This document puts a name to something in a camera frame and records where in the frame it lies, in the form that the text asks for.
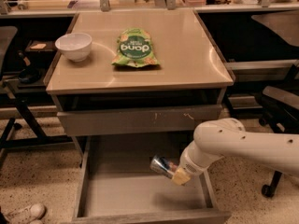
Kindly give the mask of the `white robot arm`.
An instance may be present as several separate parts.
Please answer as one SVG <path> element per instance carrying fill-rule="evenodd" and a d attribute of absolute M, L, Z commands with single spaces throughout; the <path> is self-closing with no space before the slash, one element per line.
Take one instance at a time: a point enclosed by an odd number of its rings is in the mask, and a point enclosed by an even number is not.
<path fill-rule="evenodd" d="M 186 146 L 172 181 L 184 185 L 223 157 L 243 157 L 283 174 L 299 176 L 299 135 L 251 133 L 237 119 L 199 124 Z"/>

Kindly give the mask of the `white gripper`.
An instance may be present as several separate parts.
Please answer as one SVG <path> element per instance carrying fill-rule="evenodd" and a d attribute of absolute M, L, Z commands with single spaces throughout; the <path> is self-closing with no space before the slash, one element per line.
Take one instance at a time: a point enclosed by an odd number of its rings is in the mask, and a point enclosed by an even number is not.
<path fill-rule="evenodd" d="M 200 175 L 213 162 L 222 159 L 222 155 L 214 155 L 204 152 L 199 146 L 192 141 L 183 150 L 179 167 L 174 172 L 172 181 L 177 185 L 185 185 L 191 180 L 191 175 Z"/>

